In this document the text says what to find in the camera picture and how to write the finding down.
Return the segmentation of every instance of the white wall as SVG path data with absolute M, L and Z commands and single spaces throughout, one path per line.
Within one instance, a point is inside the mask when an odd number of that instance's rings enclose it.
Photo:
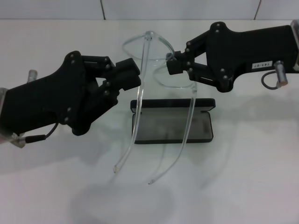
M 103 0 L 109 20 L 253 19 L 259 0 Z
M 103 19 L 100 0 L 0 0 L 0 19 Z
M 258 20 L 299 19 L 299 0 L 262 0 L 256 19 Z

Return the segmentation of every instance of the white tabletop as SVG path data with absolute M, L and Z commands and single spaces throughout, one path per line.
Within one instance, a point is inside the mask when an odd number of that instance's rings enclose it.
M 52 74 L 65 55 L 122 60 L 121 42 L 154 30 L 175 50 L 209 30 L 214 21 L 0 21 L 0 87 Z M 226 21 L 234 31 L 290 21 Z M 0 145 L 0 223 L 14 224 L 295 224 L 299 222 L 299 77 L 276 91 L 260 83 L 263 73 L 237 78 L 219 93 L 198 84 L 198 98 L 214 98 L 214 139 L 188 144 L 170 172 L 147 181 L 161 150 L 133 150 L 115 176 L 131 134 L 129 102 L 136 89 L 121 92 L 119 104 L 83 136 L 60 125 L 44 142 L 18 149 Z M 274 77 L 269 84 L 274 84 Z M 32 133 L 43 134 L 51 127 Z M 178 151 L 168 150 L 164 160 Z

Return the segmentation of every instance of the black cable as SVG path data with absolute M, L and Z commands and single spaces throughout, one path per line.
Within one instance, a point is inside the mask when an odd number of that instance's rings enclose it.
M 55 125 L 54 125 L 54 127 L 51 129 L 51 131 L 48 133 L 48 134 L 46 134 L 46 139 L 50 136 L 50 135 L 52 135 L 52 133 L 55 131 L 55 129 L 57 128 L 57 126 L 58 126 L 58 123 L 56 123 Z
M 262 76 L 262 79 L 261 79 L 263 86 L 266 87 L 266 88 L 269 89 L 269 90 L 277 90 L 277 89 L 278 89 L 277 86 L 275 86 L 275 87 L 268 86 L 268 85 L 265 83 L 265 81 L 264 81 L 264 79 L 265 79 L 265 77 L 266 77 L 267 75 L 274 74 L 274 73 L 276 73 L 276 71 L 269 71 L 269 72 L 267 72 L 266 74 L 264 74 L 264 75 Z
M 54 127 L 51 129 L 51 131 L 48 134 L 42 134 L 42 135 L 33 135 L 33 136 L 27 136 L 25 137 L 25 142 L 26 143 L 33 143 L 33 142 L 37 142 L 37 141 L 43 141 L 46 140 L 50 135 L 52 135 L 52 133 L 55 131 L 55 129 L 57 128 L 58 123 L 56 123 L 54 125 Z

